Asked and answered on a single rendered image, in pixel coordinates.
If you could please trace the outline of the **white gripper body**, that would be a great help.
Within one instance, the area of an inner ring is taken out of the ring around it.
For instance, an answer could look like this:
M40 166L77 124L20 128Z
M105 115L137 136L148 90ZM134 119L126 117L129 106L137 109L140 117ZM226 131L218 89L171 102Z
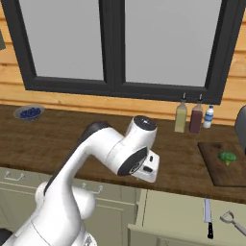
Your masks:
M142 181L145 181L147 183L154 183L157 179L157 172L147 172L144 170L138 169L135 173L134 176L138 179L141 179Z

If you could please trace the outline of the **dark wooden cutting board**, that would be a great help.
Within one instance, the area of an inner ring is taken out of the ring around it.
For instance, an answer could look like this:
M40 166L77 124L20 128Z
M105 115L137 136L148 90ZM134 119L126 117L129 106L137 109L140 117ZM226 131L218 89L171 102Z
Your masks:
M246 187L246 156L228 142L199 142L199 150L215 186ZM233 152L236 161L226 165L218 158L220 152Z

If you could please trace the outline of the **green broccoli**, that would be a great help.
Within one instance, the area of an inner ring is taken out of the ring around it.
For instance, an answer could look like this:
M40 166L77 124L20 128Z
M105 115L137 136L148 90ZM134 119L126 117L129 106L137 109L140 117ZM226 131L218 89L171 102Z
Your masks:
M224 161L226 165L229 165L232 161L237 160L237 156L233 152L220 152L218 154L218 158Z

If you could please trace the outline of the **cream drawer front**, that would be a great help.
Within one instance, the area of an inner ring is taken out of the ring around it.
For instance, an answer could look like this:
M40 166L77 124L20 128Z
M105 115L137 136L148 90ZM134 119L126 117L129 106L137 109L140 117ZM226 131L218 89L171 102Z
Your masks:
M14 177L18 177L20 173L23 173L25 177L20 182L7 181L4 179L7 171L10 171ZM48 182L50 178L51 175L44 173L0 167L0 191L34 194L38 186L43 182Z
M104 189L100 194L93 194L97 199L119 202L128 205L136 204L137 189L134 187L79 179L75 179L73 181L73 184L77 187L82 187L82 183L86 183L87 187L91 189L97 189L99 185L103 186Z

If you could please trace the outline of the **open cream drawer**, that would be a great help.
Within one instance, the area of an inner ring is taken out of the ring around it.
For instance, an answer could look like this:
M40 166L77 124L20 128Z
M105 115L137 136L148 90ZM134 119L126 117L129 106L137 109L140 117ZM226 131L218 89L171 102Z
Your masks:
M204 199L211 210L213 239L204 222ZM246 228L246 188L218 187L199 197L142 190L130 246L246 246L246 236L220 220L230 210Z

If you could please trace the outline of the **cream cupboard door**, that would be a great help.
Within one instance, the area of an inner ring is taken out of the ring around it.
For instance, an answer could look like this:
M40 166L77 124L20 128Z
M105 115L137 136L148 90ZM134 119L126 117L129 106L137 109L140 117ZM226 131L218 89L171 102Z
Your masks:
M85 220L86 230L98 246L128 246L128 225L134 224L136 204L97 199L95 211Z
M0 202L13 232L26 222L36 208L34 192L0 189Z

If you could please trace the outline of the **yellow oil bottle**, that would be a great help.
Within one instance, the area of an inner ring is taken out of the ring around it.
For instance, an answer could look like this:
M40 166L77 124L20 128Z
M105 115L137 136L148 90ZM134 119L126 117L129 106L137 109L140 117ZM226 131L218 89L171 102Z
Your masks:
M183 95L181 104L176 109L175 129L174 129L176 133L183 133L185 131L186 115L187 115L187 107L185 105L185 95Z

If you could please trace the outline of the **dark brown sauce bottle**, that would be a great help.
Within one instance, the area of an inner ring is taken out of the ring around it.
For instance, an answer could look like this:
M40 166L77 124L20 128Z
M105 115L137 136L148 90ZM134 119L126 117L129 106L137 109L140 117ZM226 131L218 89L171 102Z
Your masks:
M203 117L202 101L202 97L199 97L199 99L197 100L197 105L192 109L191 112L189 131L192 134L200 133L200 127Z

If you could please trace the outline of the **small white blue-labelled bottle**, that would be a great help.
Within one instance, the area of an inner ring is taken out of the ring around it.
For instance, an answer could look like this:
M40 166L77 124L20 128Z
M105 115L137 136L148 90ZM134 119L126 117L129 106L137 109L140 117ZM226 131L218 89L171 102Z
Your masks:
M205 117L204 117L203 126L206 129L208 129L211 126L212 119L213 119L213 105L210 105L209 108L206 110Z

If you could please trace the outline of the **grey peeler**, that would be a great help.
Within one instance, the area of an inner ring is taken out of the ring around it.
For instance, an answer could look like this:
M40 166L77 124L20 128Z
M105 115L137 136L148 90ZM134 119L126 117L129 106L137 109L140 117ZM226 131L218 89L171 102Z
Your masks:
M234 214L230 210L221 215L220 220L227 224L233 224L238 231L240 231L243 235L246 236L246 229L239 223L234 221Z

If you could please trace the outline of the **dark grey appliance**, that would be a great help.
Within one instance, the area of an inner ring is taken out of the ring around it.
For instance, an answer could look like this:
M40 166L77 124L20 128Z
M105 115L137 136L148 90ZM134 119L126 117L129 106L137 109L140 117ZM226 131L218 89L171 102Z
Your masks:
M234 130L246 155L246 105L243 106L238 112L237 118L234 123Z

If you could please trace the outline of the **blueberries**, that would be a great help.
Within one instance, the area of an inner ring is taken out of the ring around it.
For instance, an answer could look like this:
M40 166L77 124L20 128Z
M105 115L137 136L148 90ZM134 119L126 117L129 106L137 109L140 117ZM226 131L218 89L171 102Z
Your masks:
M30 108L21 112L21 118L34 118L41 114L40 108Z

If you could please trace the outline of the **black framed window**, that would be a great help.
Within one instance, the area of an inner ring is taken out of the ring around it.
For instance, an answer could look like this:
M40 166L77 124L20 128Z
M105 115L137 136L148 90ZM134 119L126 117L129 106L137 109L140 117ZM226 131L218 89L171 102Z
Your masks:
M65 79L42 77L37 74L31 46L24 28L24 15L19 0L0 0L3 7L20 73L27 90L147 99L188 103L198 101L219 105L229 75L234 48L246 9L246 0L222 0L215 38L209 56L209 68L203 86L178 84L137 83L126 79L126 44L123 29L125 17L123 0L111 0L99 10L112 11L116 20L105 19L103 25L103 71L102 80Z

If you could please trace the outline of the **grey bowl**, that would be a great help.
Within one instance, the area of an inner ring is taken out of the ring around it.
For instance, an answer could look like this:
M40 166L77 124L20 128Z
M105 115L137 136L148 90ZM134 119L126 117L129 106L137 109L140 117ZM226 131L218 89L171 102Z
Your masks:
M22 111L24 110L27 110L27 109L30 109L30 108L40 108L41 109L41 114L37 117L34 117L34 118L21 118L20 117L20 114ZM24 121L34 121L34 120L37 120L39 119L39 117L44 113L44 107L41 106L41 105L27 105L27 106L23 106L23 107L20 107L18 108L14 113L13 113L13 116L17 119L21 119L21 120L24 120Z

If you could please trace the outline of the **black handled kitchen knife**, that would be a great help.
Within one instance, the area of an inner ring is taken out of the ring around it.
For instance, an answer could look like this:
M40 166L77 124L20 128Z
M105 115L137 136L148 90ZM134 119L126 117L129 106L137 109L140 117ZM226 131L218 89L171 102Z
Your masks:
M211 210L209 199L204 199L204 222L208 224L208 238L213 239L213 227L211 222Z

